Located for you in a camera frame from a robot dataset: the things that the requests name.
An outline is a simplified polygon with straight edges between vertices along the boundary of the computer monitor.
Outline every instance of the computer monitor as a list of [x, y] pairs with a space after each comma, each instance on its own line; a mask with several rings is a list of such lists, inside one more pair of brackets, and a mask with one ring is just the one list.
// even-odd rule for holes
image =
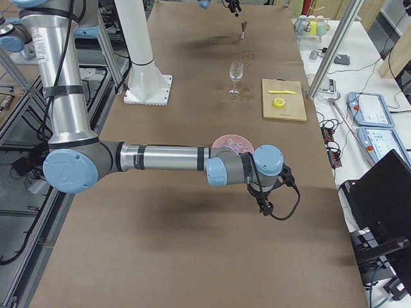
[[[368, 227], [379, 244], [397, 237], [411, 241], [411, 169], [395, 150], [363, 175], [350, 195], [358, 226]], [[411, 248], [386, 257], [411, 294]]]

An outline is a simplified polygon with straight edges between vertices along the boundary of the white table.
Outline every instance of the white table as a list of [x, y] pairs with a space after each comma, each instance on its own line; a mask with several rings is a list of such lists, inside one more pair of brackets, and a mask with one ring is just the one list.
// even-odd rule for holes
[[[312, 50], [322, 47], [328, 47], [332, 36], [338, 26], [338, 21], [329, 21], [331, 29], [323, 36], [322, 42], [311, 42], [309, 40], [300, 40], [299, 49], [302, 61], [304, 62], [304, 69], [306, 74], [315, 74], [321, 63], [321, 57], [316, 60], [310, 60], [309, 55]], [[380, 58], [380, 54], [371, 42], [367, 32], [364, 30], [360, 22], [354, 22], [351, 26], [347, 37], [345, 38], [341, 48], [338, 53], [347, 54], [350, 56], [350, 65], [338, 65], [333, 64], [330, 73], [334, 71], [343, 71], [349, 69], [361, 69], [366, 65], [373, 64]], [[338, 106], [345, 113], [347, 111], [346, 107], [346, 97], [349, 92], [370, 92], [382, 94], [388, 105], [396, 106], [396, 100], [399, 103], [398, 109], [392, 109], [395, 111], [410, 110], [411, 106], [407, 99], [404, 97], [403, 93], [398, 93], [400, 88], [394, 80], [381, 79], [377, 73], [378, 67], [382, 64], [383, 60], [379, 59], [376, 65], [362, 69], [361, 71], [346, 71], [342, 73], [334, 73], [328, 75], [330, 78], [336, 80], [337, 89], [341, 93], [341, 98], [337, 102]], [[315, 98], [314, 104], [318, 112], [321, 112], [325, 119], [338, 119], [342, 122], [337, 111], [326, 102], [324, 99]], [[394, 122], [396, 124], [396, 130], [403, 141], [406, 148], [411, 148], [411, 114], [392, 114]], [[349, 122], [353, 122], [353, 117], [348, 115]], [[339, 143], [341, 148], [344, 146], [345, 137], [348, 132], [348, 127], [345, 124], [340, 124], [335, 132], [334, 139]], [[347, 144], [344, 149], [342, 158], [342, 167], [336, 169], [335, 173], [335, 183], [338, 187], [341, 183], [346, 180], [355, 180], [361, 178], [369, 169], [366, 159], [362, 155], [359, 146], [357, 145], [354, 137], [351, 133], [348, 134]], [[340, 192], [340, 200], [345, 214], [345, 220], [350, 232], [358, 230], [351, 210], [348, 206], [347, 200], [342, 192]], [[382, 286], [388, 281], [381, 280], [380, 283], [372, 290], [372, 303], [373, 306], [379, 304], [386, 296], [387, 293], [383, 290]], [[367, 298], [369, 297], [369, 292], [365, 292]], [[388, 301], [384, 307], [386, 308], [409, 308], [411, 307], [411, 296], [407, 295], [402, 301], [394, 302], [392, 300]]]

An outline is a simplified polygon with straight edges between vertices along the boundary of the pink plate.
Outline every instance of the pink plate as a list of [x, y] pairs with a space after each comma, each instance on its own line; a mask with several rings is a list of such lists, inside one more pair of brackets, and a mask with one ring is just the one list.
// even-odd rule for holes
[[254, 148], [250, 141], [239, 135], [224, 135], [218, 138], [213, 143], [213, 148], [219, 148], [220, 146], [227, 146], [232, 149], [235, 154], [250, 152], [254, 153]]

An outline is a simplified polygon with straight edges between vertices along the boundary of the wine glass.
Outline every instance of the wine glass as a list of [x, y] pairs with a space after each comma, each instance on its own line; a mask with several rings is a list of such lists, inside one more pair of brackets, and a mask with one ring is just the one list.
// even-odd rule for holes
[[229, 94], [233, 98], [240, 95], [239, 90], [237, 90], [236, 88], [236, 82], [241, 80], [241, 77], [243, 77], [243, 72], [244, 65], [241, 62], [234, 61], [233, 63], [231, 63], [229, 76], [234, 82], [234, 87], [229, 90]]

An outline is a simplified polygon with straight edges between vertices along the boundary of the wooden cutting board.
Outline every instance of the wooden cutting board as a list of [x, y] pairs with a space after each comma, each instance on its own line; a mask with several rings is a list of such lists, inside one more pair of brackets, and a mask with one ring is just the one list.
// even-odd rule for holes
[[[269, 90], [290, 90], [295, 94], [269, 94]], [[275, 98], [283, 98], [283, 108], [273, 106]], [[263, 79], [263, 117], [265, 119], [307, 121], [304, 99], [299, 81]]]

